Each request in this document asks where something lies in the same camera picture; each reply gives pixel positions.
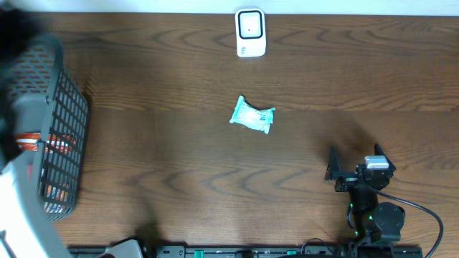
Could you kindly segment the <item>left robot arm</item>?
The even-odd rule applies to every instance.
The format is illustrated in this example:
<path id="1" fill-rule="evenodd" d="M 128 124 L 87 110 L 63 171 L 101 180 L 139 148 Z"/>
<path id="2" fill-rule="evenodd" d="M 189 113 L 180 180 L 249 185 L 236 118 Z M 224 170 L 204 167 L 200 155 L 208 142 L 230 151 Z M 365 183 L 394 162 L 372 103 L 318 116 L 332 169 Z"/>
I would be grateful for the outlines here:
<path id="1" fill-rule="evenodd" d="M 68 248 L 53 227 L 75 210 L 90 121 L 63 61 L 33 16 L 1 5 L 1 255 L 146 257 L 137 239 Z"/>

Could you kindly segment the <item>mint green wipes packet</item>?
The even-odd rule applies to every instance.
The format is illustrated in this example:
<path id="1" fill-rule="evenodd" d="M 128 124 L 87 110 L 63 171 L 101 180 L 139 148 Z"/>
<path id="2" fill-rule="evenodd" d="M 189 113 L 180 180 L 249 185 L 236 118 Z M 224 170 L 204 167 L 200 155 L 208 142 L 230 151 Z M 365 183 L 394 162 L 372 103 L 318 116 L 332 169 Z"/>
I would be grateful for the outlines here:
<path id="1" fill-rule="evenodd" d="M 274 107 L 266 110 L 258 110 L 248 104 L 245 101 L 245 97 L 240 95 L 229 122 L 268 134 L 270 126 L 273 124 L 274 111 Z"/>

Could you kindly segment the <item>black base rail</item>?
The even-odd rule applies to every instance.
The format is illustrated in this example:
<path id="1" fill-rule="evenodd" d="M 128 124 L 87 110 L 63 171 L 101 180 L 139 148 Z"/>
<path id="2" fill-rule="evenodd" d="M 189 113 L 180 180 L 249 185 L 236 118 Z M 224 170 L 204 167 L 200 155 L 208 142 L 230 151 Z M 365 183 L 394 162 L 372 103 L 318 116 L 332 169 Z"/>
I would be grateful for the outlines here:
<path id="1" fill-rule="evenodd" d="M 276 258 L 276 257 L 350 257 L 344 251 L 335 251 L 333 247 L 307 246 L 304 250 L 299 248 L 204 248 L 163 246 L 153 251 L 143 249 L 142 257 L 155 258 Z M 422 258 L 420 248 L 373 248 L 362 247 L 358 250 L 357 257 L 393 257 L 393 258 Z"/>

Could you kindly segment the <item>grey plastic mesh basket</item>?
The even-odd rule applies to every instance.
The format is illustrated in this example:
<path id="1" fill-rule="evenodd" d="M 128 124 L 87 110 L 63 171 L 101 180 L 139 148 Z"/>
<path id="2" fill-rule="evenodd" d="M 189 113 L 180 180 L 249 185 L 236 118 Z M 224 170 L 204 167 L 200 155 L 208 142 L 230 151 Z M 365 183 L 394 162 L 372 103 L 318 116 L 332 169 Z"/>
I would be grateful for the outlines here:
<path id="1" fill-rule="evenodd" d="M 77 205 L 90 106 L 64 66 L 59 40 L 42 34 L 27 42 L 1 68 L 1 87 L 45 217 L 64 219 Z"/>

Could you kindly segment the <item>orange snack bar wrapper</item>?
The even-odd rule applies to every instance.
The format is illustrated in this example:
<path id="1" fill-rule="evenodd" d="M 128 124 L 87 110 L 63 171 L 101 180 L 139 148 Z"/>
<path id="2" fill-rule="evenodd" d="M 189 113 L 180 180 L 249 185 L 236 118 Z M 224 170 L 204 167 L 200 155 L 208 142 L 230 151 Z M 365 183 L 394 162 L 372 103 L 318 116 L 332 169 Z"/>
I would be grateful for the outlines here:
<path id="1" fill-rule="evenodd" d="M 22 133 L 16 136 L 16 143 L 20 149 L 24 151 L 38 151 L 38 143 L 41 140 L 41 133 Z M 58 136 L 49 134 L 47 144 L 51 146 L 51 150 L 46 147 L 46 151 L 52 152 L 57 150 L 61 153 L 71 153 L 74 146 L 77 144 L 77 139 L 73 135 Z"/>

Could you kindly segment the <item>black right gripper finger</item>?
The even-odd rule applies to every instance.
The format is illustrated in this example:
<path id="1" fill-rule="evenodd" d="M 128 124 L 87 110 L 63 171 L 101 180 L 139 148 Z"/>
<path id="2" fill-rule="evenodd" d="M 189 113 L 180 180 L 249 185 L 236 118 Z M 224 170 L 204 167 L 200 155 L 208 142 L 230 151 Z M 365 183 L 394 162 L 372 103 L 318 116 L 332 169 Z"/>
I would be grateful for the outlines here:
<path id="1" fill-rule="evenodd" d="M 393 162 L 390 161 L 390 159 L 387 157 L 387 155 L 384 153 L 384 151 L 382 150 L 382 147 L 380 146 L 380 144 L 376 143 L 374 145 L 374 155 L 376 156 L 384 156 L 386 158 L 386 161 L 388 163 L 388 170 L 391 170 L 392 172 L 396 171 L 396 166 L 393 164 Z"/>
<path id="2" fill-rule="evenodd" d="M 336 149 L 331 146 L 330 156 L 324 179 L 327 181 L 336 180 L 339 177 L 340 166 Z"/>

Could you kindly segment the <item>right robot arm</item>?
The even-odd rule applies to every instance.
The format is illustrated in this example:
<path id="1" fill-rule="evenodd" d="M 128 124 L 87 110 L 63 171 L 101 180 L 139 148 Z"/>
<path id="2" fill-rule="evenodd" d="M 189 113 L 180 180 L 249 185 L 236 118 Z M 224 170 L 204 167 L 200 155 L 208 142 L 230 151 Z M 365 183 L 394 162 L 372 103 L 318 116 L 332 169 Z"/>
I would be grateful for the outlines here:
<path id="1" fill-rule="evenodd" d="M 336 192 L 349 194 L 352 227 L 359 239 L 369 237 L 372 244 L 392 244 L 401 239 L 404 209 L 378 200 L 380 191 L 389 185 L 395 171 L 395 165 L 379 145 L 374 146 L 374 155 L 365 157 L 353 172 L 341 170 L 338 154 L 331 149 L 324 178 L 335 182 Z"/>

